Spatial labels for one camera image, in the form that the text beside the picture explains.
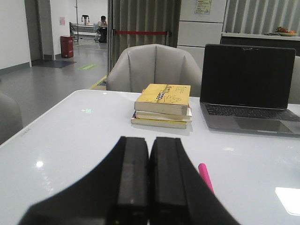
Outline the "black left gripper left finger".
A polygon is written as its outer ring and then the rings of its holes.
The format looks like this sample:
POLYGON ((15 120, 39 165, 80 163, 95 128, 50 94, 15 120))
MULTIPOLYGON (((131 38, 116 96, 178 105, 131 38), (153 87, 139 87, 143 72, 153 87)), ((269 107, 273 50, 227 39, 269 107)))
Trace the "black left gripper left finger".
POLYGON ((88 174, 28 208, 21 225, 145 225, 148 148, 143 138, 120 137, 88 174))

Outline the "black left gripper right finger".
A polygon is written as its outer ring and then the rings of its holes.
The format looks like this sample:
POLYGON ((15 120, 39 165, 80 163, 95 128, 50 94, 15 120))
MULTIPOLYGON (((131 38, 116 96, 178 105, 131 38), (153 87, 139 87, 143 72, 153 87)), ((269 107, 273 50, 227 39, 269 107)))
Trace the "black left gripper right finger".
POLYGON ((150 224, 237 225, 209 189, 179 138, 158 137, 150 161, 150 224))

